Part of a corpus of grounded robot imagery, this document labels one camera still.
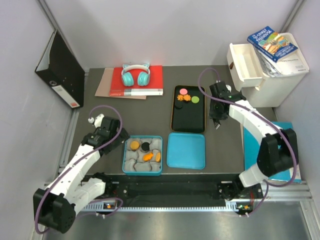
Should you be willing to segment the orange round cookie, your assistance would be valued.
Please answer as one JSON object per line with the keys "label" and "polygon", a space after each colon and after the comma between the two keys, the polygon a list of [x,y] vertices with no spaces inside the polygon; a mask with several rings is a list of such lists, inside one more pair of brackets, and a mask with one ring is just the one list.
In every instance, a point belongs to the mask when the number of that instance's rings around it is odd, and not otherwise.
{"label": "orange round cookie", "polygon": [[140,143],[138,141],[132,141],[129,145],[130,149],[135,151],[137,149],[139,149],[140,147]]}
{"label": "orange round cookie", "polygon": [[160,153],[160,152],[158,152],[158,153],[155,155],[155,161],[156,161],[157,163],[159,163],[159,162],[161,161],[161,153]]}

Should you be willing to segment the teal tin lid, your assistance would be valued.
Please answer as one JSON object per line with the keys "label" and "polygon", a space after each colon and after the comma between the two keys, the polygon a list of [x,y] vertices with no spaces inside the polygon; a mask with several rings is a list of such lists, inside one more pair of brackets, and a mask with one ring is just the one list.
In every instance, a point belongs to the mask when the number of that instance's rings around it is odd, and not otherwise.
{"label": "teal tin lid", "polygon": [[168,136],[166,163],[170,168],[202,170],[206,166],[206,141],[202,134],[172,132]]}

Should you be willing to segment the orange fish cookie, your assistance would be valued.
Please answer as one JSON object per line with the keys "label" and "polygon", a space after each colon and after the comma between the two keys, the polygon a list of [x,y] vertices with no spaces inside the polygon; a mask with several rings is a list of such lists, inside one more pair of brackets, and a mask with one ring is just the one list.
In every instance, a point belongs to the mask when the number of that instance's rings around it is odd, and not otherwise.
{"label": "orange fish cookie", "polygon": [[142,159],[143,161],[147,162],[150,161],[153,158],[154,154],[152,152],[145,154]]}

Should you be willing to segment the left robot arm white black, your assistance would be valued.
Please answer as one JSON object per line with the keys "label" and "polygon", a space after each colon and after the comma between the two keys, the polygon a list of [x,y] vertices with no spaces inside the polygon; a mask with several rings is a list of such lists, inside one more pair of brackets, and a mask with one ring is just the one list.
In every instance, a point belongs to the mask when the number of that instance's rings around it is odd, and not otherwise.
{"label": "left robot arm white black", "polygon": [[82,139],[74,157],[45,189],[33,194],[33,214],[36,226],[43,225],[62,234],[73,225],[78,213],[97,197],[109,198],[114,187],[97,173],[81,185],[89,169],[130,138],[121,118],[103,114],[88,120],[95,127]]}

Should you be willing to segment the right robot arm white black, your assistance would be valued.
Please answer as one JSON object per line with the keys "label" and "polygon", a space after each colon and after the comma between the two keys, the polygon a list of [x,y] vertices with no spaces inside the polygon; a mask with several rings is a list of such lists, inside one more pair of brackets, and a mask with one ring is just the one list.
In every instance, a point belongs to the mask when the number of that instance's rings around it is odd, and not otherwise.
{"label": "right robot arm white black", "polygon": [[215,128],[221,121],[232,118],[249,131],[259,145],[255,163],[232,181],[232,190],[239,198],[245,198],[252,186],[278,173],[292,169],[297,172],[299,165],[296,132],[283,129],[263,117],[241,94],[232,94],[225,82],[210,85],[211,98],[209,117]]}

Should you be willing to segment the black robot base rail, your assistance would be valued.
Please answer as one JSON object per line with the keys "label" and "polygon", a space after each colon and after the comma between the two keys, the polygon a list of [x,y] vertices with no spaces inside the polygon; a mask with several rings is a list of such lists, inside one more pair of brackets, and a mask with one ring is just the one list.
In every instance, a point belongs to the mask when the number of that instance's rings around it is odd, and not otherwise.
{"label": "black robot base rail", "polygon": [[121,198],[125,208],[223,207],[225,201],[241,199],[249,203],[263,197],[260,184],[237,192],[233,186],[236,176],[235,173],[94,174],[106,181],[102,196]]}

